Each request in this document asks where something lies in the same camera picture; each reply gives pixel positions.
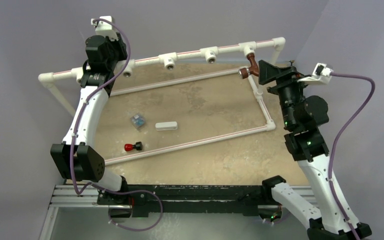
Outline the brown faucet with chrome cap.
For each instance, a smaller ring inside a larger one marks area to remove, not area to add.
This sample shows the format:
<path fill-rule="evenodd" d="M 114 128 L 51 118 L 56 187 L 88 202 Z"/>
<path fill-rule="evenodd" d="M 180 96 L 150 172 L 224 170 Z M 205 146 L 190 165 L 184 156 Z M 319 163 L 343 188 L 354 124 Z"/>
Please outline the brown faucet with chrome cap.
<path fill-rule="evenodd" d="M 258 77 L 260 75 L 260 69 L 259 69 L 259 65 L 256 62 L 255 54 L 249 53 L 246 56 L 246 58 L 249 61 L 250 66 L 242 67 L 238 70 L 238 74 L 239 74 L 240 78 L 245 79 L 245 78 L 248 78 L 250 76 Z"/>

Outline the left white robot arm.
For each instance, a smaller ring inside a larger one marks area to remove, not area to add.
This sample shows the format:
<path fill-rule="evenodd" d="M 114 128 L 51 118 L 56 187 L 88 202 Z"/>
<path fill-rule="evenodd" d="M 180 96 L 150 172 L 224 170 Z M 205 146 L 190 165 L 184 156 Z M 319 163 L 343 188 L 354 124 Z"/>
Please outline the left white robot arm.
<path fill-rule="evenodd" d="M 124 177 L 107 170 L 103 157 L 94 150 L 98 121 L 113 85 L 117 63 L 128 57 L 121 34 L 116 38 L 93 35 L 85 41 L 87 60 L 80 69 L 80 100 L 72 124 L 50 155 L 63 179 L 85 181 L 110 191 L 118 205 L 126 203 L 129 191 Z"/>

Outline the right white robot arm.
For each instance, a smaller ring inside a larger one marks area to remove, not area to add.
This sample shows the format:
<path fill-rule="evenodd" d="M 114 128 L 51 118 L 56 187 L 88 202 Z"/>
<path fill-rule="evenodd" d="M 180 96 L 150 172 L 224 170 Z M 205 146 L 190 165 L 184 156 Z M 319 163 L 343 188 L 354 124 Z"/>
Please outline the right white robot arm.
<path fill-rule="evenodd" d="M 263 181 L 260 196 L 268 204 L 275 201 L 297 218 L 311 240 L 362 240 L 372 234 L 351 210 L 333 171 L 334 150 L 328 148 L 319 127 L 329 121 L 328 104 L 317 95 L 304 96 L 308 85 L 326 85 L 334 71 L 318 63 L 312 74 L 303 75 L 294 66 L 277 67 L 259 63 L 258 82 L 279 97 L 285 145 L 306 176 L 316 200 L 311 204 L 280 176 Z"/>

